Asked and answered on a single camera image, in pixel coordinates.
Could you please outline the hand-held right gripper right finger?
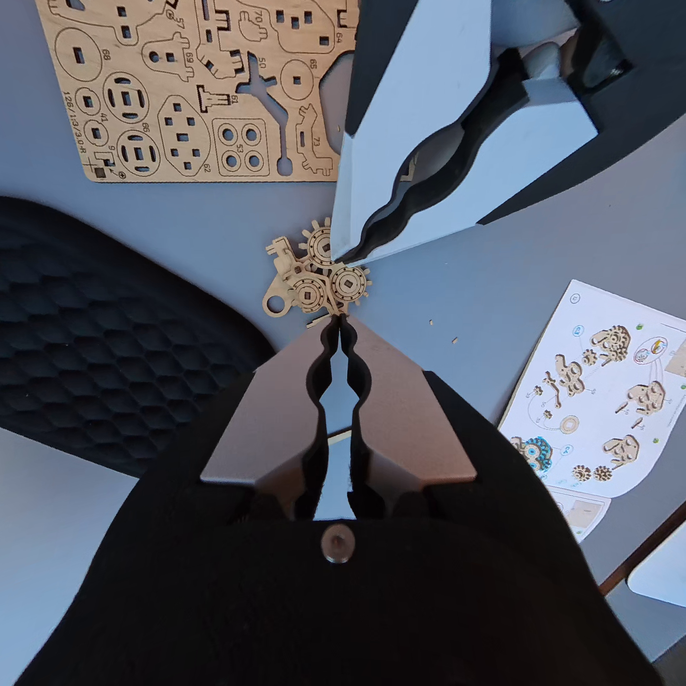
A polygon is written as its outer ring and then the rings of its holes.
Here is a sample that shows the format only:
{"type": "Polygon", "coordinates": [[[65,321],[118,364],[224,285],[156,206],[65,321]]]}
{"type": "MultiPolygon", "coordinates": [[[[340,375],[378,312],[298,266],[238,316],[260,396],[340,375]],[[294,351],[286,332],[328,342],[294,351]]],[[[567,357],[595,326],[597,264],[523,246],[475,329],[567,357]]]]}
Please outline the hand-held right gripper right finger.
{"type": "Polygon", "coordinates": [[[341,317],[347,382],[358,401],[351,425],[357,519],[382,519],[407,493],[469,483],[477,472],[424,370],[353,316],[341,317]]]}

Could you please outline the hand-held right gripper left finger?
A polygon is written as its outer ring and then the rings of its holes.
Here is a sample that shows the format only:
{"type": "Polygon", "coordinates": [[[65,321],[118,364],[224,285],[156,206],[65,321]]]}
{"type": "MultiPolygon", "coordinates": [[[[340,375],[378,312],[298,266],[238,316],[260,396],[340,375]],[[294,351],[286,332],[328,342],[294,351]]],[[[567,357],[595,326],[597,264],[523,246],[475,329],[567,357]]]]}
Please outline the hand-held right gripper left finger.
{"type": "Polygon", "coordinates": [[[258,367],[200,479],[276,497],[291,519],[313,519],[328,469],[320,399],[331,383],[340,317],[307,329],[258,367]]]}

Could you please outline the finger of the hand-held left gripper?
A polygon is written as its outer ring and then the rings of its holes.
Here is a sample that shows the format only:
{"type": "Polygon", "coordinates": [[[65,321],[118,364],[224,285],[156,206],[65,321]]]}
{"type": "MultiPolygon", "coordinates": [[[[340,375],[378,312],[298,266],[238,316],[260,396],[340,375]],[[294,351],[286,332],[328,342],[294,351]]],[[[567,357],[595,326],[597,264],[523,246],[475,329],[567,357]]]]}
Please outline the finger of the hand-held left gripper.
{"type": "Polygon", "coordinates": [[[491,1],[364,1],[331,218],[331,253],[352,263],[416,148],[451,125],[491,72],[491,1]]]}
{"type": "Polygon", "coordinates": [[[564,80],[527,80],[528,102],[490,133],[457,188],[409,218],[399,235],[348,264],[372,262],[474,227],[597,135],[564,80]]]}

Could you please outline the wooden gear assembly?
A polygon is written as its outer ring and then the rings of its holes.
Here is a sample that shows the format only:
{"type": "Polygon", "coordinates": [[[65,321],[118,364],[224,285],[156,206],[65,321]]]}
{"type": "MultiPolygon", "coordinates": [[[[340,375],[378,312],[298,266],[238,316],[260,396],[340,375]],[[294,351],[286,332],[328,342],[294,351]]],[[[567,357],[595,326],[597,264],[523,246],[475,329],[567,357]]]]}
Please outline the wooden gear assembly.
{"type": "Polygon", "coordinates": [[[299,244],[304,255],[297,257],[287,237],[277,237],[266,246],[274,257],[277,275],[262,300],[265,314],[284,316],[293,306],[313,314],[326,309],[330,315],[347,314],[351,303],[367,297],[372,281],[370,270],[350,267],[331,258],[329,217],[323,224],[312,221],[311,230],[303,230],[305,242],[299,244]]]}

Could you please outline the grey desk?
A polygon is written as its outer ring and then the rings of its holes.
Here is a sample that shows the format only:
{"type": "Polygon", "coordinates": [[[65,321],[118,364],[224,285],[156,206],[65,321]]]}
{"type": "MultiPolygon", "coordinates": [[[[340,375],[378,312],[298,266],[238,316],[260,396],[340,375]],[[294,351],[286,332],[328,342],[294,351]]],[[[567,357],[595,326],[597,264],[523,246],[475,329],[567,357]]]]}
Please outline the grey desk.
{"type": "MultiPolygon", "coordinates": [[[[1,194],[129,245],[276,348],[295,339],[301,312],[262,310],[274,272],[265,247],[328,216],[333,185],[87,180],[35,2],[1,11],[1,194]]],[[[496,423],[570,280],[685,318],[685,118],[583,184],[370,268],[357,316],[496,423]]]]}

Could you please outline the white instruction booklet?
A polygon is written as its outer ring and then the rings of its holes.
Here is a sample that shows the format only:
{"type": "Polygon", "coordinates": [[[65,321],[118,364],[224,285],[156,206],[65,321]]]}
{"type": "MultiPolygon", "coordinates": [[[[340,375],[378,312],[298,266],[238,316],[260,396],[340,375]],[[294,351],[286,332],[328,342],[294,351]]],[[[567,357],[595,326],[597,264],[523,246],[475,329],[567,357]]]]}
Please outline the white instruction booklet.
{"type": "Polygon", "coordinates": [[[643,481],[685,408],[685,321],[572,280],[499,430],[578,542],[643,481]]]}

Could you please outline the black mesh wrist rest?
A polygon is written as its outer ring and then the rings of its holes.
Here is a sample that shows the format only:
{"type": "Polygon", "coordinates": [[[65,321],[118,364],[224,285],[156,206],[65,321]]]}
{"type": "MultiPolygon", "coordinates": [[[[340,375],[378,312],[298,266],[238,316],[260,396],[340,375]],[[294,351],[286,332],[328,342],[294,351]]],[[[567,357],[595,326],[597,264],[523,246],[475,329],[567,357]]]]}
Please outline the black mesh wrist rest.
{"type": "Polygon", "coordinates": [[[248,319],[74,217],[1,197],[1,428],[140,477],[275,351],[248,319]]]}

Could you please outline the laser-cut wooden parts sheet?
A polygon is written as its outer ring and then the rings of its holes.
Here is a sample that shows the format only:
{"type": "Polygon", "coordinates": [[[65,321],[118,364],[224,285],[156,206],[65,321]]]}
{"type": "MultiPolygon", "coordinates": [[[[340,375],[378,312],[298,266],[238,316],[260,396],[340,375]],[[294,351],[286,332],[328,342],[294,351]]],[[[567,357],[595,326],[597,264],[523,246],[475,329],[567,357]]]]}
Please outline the laser-cut wooden parts sheet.
{"type": "Polygon", "coordinates": [[[96,183],[334,183],[320,83],[360,1],[37,1],[96,183]]]}

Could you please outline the white rounded panel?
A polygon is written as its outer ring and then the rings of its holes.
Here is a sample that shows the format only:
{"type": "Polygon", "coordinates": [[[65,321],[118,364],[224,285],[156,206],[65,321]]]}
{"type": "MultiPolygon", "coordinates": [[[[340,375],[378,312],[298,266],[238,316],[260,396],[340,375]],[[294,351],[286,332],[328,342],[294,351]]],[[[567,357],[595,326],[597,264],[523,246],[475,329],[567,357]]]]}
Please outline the white rounded panel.
{"type": "Polygon", "coordinates": [[[631,571],[627,584],[640,596],[685,607],[685,524],[631,571]]]}

